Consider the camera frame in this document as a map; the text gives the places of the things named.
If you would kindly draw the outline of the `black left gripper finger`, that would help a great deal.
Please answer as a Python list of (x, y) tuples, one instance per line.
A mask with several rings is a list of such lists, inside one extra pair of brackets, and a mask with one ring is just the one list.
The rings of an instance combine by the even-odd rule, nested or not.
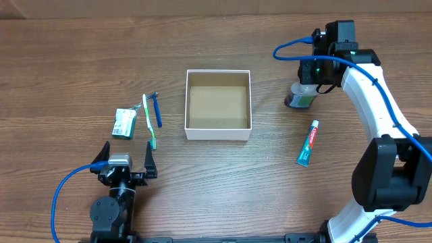
[(158, 176), (158, 171), (153, 159), (152, 151), (153, 150), (152, 150), (151, 143), (147, 142), (146, 155), (144, 159), (144, 168), (146, 169), (146, 177), (148, 179), (157, 178)]
[[(95, 157), (95, 159), (92, 161), (92, 165), (102, 162), (102, 161), (107, 161), (109, 159), (110, 156), (110, 143), (109, 141), (107, 141), (102, 150), (99, 152), (99, 154)], [(91, 173), (99, 173), (101, 171), (100, 167), (91, 167), (90, 168), (90, 172)]]

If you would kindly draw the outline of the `clear soap pump bottle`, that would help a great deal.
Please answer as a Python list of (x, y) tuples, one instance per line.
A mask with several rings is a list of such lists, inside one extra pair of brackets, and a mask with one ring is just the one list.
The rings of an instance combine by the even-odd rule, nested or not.
[(284, 100), (285, 105), (293, 109), (308, 109), (319, 95), (317, 87), (317, 84), (294, 83)]

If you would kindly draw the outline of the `green white toothbrush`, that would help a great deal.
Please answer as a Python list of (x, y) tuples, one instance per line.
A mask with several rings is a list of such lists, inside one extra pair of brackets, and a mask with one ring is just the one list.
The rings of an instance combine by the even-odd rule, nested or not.
[(151, 133), (151, 138), (150, 138), (149, 142), (151, 144), (151, 149), (153, 151), (155, 151), (157, 149), (157, 140), (155, 137), (153, 127), (151, 125), (150, 116), (149, 116), (149, 108), (148, 108), (146, 100), (147, 100), (147, 97), (145, 94), (143, 94), (142, 95), (142, 106), (144, 107), (144, 112), (145, 112), (145, 116), (146, 116), (146, 126), (147, 126), (147, 129), (149, 130), (149, 132)]

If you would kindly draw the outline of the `green white soap packet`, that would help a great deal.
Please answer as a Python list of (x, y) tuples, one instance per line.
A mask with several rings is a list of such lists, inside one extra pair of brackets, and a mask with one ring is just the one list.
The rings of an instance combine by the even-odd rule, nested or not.
[(134, 126), (142, 103), (131, 108), (117, 108), (111, 135), (115, 138), (133, 139)]

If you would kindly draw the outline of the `blue disposable razor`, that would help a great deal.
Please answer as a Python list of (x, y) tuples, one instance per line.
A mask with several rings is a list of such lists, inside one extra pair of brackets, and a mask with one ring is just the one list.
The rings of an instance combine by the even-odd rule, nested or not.
[(146, 98), (153, 100), (153, 107), (154, 107), (154, 110), (155, 110), (155, 116), (156, 116), (156, 120), (157, 120), (157, 126), (159, 128), (161, 128), (163, 126), (163, 124), (162, 124), (161, 112), (160, 112), (160, 109), (159, 109), (159, 104), (157, 102), (158, 95), (159, 95), (158, 92), (154, 92), (153, 94), (147, 96)]

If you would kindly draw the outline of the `Colgate toothpaste tube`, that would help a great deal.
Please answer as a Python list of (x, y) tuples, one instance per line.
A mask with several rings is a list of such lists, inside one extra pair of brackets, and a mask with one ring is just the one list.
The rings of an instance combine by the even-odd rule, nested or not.
[(302, 146), (302, 150), (300, 151), (300, 154), (297, 158), (297, 164), (304, 167), (308, 167), (311, 153), (313, 150), (313, 145), (318, 132), (318, 127), (319, 127), (319, 121), (314, 120), (308, 131), (308, 134)]

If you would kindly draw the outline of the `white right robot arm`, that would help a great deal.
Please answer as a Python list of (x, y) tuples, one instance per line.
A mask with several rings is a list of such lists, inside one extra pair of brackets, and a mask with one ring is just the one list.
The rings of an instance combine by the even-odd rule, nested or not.
[(376, 53), (360, 49), (352, 22), (332, 22), (303, 43), (299, 81), (286, 105), (309, 108), (322, 86), (340, 87), (363, 124), (368, 147), (352, 174), (352, 199), (323, 227), (327, 242), (373, 242), (371, 230), (421, 203), (431, 178), (431, 139), (408, 122), (389, 91)]

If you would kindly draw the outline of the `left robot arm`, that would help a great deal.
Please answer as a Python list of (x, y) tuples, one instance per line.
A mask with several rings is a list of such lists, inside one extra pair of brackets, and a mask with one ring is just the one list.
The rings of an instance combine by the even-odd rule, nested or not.
[(91, 242), (142, 242), (140, 234), (132, 230), (132, 221), (136, 187), (157, 178), (152, 150), (152, 142), (147, 142), (142, 172), (132, 171), (129, 153), (111, 154), (109, 142), (91, 163), (90, 172), (109, 187), (109, 195), (96, 199), (90, 207)]

